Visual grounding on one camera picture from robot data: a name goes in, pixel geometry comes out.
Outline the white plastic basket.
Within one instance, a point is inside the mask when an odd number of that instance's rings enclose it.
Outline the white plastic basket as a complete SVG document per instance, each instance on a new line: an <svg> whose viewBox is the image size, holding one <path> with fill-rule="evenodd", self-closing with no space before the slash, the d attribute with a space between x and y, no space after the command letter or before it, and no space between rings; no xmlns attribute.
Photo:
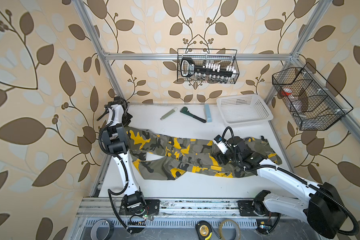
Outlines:
<svg viewBox="0 0 360 240"><path fill-rule="evenodd" d="M217 107L227 127L258 125L274 119L265 101L256 94L221 97Z"/></svg>

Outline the camouflage trousers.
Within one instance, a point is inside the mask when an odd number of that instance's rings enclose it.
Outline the camouflage trousers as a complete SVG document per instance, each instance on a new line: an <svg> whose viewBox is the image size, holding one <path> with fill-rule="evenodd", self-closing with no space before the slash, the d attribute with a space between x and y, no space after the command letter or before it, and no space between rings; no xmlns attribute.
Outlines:
<svg viewBox="0 0 360 240"><path fill-rule="evenodd" d="M223 178L244 178L244 172L228 161L217 160L219 148L210 140L176 138L149 130L127 127L133 165L145 180L172 181L186 172Z"/></svg>

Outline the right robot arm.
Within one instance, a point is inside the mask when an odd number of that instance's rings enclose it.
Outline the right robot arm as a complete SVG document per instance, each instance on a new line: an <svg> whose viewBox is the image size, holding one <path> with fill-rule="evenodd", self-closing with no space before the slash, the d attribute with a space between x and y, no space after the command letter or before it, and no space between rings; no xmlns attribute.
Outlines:
<svg viewBox="0 0 360 240"><path fill-rule="evenodd" d="M360 226L354 215L344 206L337 189L329 183L316 183L278 166L272 148L264 137L244 138L225 135L213 139L219 148L215 154L218 163L232 163L245 173L267 179L292 194L283 197L262 190L254 198L247 212L258 216L276 213L287 215L311 226L319 235L333 239L337 234L356 236Z"/></svg>

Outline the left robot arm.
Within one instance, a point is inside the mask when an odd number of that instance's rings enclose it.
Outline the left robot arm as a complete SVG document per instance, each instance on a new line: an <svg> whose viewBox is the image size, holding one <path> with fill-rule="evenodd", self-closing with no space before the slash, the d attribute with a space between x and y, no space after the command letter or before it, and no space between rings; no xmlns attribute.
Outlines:
<svg viewBox="0 0 360 240"><path fill-rule="evenodd" d="M104 108L105 112L98 120L101 120L105 115L109 116L106 125L99 131L99 146L106 155L111 156L116 162L124 185L119 192L108 189L108 196L116 218L126 231L133 235L139 231L132 229L122 220L113 200L113 197L122 196L121 207L126 212L131 213L133 217L141 217L148 213L146 200L140 187L135 182L131 160L128 155L130 146L125 126L131 122L132 115L128 113L128 102L122 97L114 97L114 100L108 102Z"/></svg>

